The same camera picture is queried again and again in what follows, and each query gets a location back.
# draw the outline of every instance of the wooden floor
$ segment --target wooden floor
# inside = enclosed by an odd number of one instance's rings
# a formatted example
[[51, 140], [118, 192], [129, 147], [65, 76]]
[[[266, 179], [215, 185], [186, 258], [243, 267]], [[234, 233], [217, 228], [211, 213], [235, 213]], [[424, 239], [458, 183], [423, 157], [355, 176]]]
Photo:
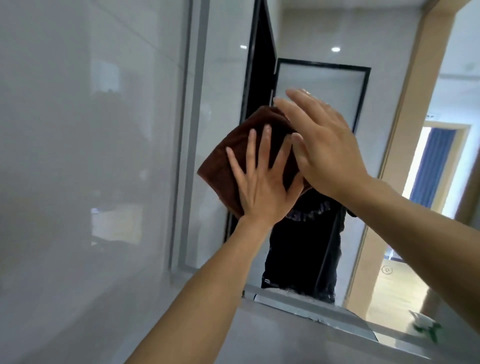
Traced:
[[419, 312], [428, 286], [407, 264], [384, 259], [373, 290], [367, 321], [405, 332]]

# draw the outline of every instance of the brown towel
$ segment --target brown towel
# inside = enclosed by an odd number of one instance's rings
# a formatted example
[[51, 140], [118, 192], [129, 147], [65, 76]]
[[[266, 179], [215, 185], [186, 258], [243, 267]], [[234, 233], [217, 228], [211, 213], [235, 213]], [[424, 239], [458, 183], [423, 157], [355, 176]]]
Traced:
[[[269, 162], [269, 166], [272, 167], [285, 135], [292, 134], [295, 130], [291, 127], [290, 122], [279, 109], [261, 106], [245, 122], [233, 129], [225, 139], [215, 147], [213, 152], [210, 153], [197, 171], [198, 175], [214, 189], [223, 204], [236, 218], [240, 218], [243, 215], [243, 208], [240, 204], [237, 182], [235, 181], [235, 177], [230, 168], [225, 148], [227, 146], [232, 148], [240, 167], [245, 172], [245, 153], [247, 151], [248, 133], [252, 128], [257, 131], [256, 155], [258, 157], [258, 148], [261, 140], [260, 136], [262, 135], [265, 124], [270, 124], [272, 126]], [[293, 178], [298, 171], [299, 168], [297, 166], [297, 161], [295, 160], [293, 153], [290, 153], [283, 174], [283, 185], [286, 189], [290, 187]], [[310, 189], [310, 185], [305, 182], [303, 192], [308, 189]]]

